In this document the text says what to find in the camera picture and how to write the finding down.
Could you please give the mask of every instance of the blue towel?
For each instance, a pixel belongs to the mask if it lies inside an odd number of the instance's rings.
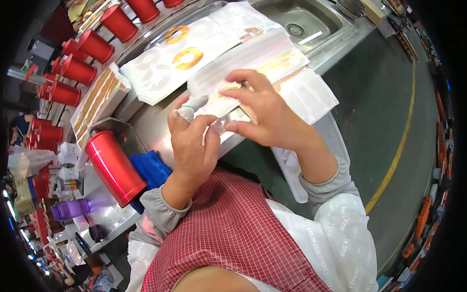
[[[147,190],[162,186],[172,173],[159,160],[154,150],[141,155],[133,154],[130,156],[130,162],[140,176],[148,183]],[[139,199],[133,200],[130,204],[139,214],[143,213],[144,207],[139,202]]]

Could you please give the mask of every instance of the purple bottle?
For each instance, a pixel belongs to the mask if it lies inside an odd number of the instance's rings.
[[[65,221],[90,212],[86,199],[61,202],[50,207],[50,210],[57,221]]]

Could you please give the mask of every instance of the gold ring-shaped foil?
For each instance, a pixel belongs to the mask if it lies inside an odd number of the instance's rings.
[[[193,54],[195,57],[193,58],[193,61],[189,63],[181,63],[175,66],[175,69],[177,70],[188,70],[194,65],[198,64],[201,59],[203,58],[203,51],[198,49],[198,48],[186,48],[183,51],[180,51],[173,59],[172,63],[178,63],[182,61],[182,57],[185,56],[186,54]]]
[[[182,31],[182,35],[179,36],[179,37],[175,37],[173,38],[173,34],[176,33],[177,31]],[[187,27],[186,25],[179,25],[179,26],[176,26],[174,28],[171,28],[166,34],[165,34],[165,38],[167,38],[165,40],[166,43],[168,44],[174,44],[174,43],[177,43],[181,40],[183,40],[184,38],[186,38],[188,36],[188,33],[190,32],[190,28]]]

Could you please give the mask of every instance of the wrist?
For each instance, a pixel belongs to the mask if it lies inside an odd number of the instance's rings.
[[[307,124],[306,127],[297,132],[296,142],[291,150],[298,156],[305,155],[313,151],[319,138],[317,131]]]
[[[185,209],[196,190],[191,189],[180,178],[178,173],[173,172],[163,185],[161,192],[164,200],[177,210]]]

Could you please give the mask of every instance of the yellow floor line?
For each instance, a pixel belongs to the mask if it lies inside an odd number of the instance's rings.
[[[413,77],[412,77],[412,98],[410,99],[410,107],[409,107],[409,115],[407,117],[407,121],[405,122],[405,129],[404,133],[402,134],[401,142],[399,143],[399,148],[397,149],[396,156],[392,160],[392,164],[386,173],[386,176],[382,180],[380,186],[376,190],[375,194],[365,206],[365,212],[368,214],[370,213],[371,209],[376,205],[378,199],[381,197],[382,192],[387,187],[389,181],[391,180],[394,171],[396,170],[397,164],[399,163],[399,159],[401,159],[402,151],[404,150],[405,142],[407,141],[407,134],[410,130],[410,123],[412,122],[412,114],[413,114],[413,105],[415,101],[415,63],[413,63]]]

